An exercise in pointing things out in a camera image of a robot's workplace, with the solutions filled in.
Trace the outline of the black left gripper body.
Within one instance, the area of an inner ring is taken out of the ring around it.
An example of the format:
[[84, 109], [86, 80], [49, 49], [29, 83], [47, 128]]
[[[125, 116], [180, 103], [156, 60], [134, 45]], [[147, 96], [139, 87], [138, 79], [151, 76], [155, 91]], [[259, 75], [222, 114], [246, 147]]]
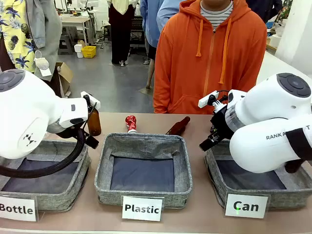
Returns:
[[81, 137], [78, 135], [78, 131], [81, 130], [84, 135], [84, 144], [93, 149], [96, 149], [98, 147], [99, 141], [87, 133], [84, 128], [82, 128], [84, 124], [85, 122], [75, 124], [69, 128], [66, 128], [64, 131], [57, 133], [57, 135], [64, 139], [74, 138], [76, 140], [80, 140]]

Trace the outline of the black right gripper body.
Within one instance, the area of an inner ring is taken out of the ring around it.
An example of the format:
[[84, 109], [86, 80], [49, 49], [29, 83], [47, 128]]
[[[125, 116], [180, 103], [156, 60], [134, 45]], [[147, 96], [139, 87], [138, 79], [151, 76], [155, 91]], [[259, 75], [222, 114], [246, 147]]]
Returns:
[[225, 120], [225, 114], [227, 111], [227, 104], [220, 110], [214, 110], [211, 123], [214, 126], [213, 141], [214, 143], [219, 143], [224, 139], [231, 139], [234, 132], [229, 128]]

